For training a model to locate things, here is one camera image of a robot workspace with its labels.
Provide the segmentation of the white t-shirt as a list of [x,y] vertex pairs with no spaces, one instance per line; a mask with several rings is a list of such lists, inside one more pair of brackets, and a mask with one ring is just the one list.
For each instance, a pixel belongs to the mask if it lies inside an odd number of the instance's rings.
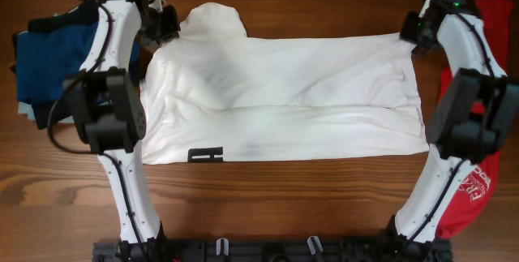
[[148,65],[143,161],[184,162],[206,148],[225,161],[426,152],[411,50],[396,33],[249,37],[233,7],[205,3]]

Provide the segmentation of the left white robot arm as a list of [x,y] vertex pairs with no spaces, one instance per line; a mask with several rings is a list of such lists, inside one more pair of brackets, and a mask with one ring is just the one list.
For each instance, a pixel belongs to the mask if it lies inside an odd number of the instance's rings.
[[98,25],[79,74],[63,82],[79,138],[98,157],[114,196],[120,239],[97,243],[95,261],[171,261],[161,220],[149,196],[142,162],[147,122],[129,62],[136,38],[164,43],[178,37],[176,10],[162,0],[97,0]]

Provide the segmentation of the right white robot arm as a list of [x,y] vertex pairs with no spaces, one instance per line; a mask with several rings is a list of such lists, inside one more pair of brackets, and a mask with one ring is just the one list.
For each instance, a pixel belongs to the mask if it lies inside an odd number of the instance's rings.
[[405,205],[382,231],[381,260],[427,261],[435,233],[461,182],[498,152],[518,112],[518,83],[495,60],[474,0],[423,0],[400,38],[413,53],[444,50],[453,80],[426,129],[429,153]]

